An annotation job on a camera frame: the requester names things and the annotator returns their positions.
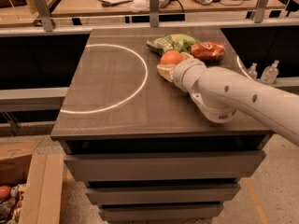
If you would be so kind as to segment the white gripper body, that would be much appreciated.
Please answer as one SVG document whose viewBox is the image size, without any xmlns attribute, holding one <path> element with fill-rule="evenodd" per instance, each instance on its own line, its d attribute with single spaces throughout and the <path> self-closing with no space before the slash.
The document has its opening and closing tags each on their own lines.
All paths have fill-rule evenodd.
<svg viewBox="0 0 299 224">
<path fill-rule="evenodd" d="M 174 69 L 173 82 L 184 92 L 190 92 L 192 85 L 206 69 L 206 65 L 198 59 L 191 58 L 180 62 Z"/>
</svg>

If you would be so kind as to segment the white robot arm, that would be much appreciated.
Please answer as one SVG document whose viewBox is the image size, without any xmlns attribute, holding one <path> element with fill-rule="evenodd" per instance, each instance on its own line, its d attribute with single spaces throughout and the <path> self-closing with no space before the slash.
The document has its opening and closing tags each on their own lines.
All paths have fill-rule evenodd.
<svg viewBox="0 0 299 224">
<path fill-rule="evenodd" d="M 158 73 L 187 92 L 215 123 L 241 111 L 299 146 L 299 95 L 265 85 L 224 67 L 207 67 L 195 58 L 157 65 Z"/>
</svg>

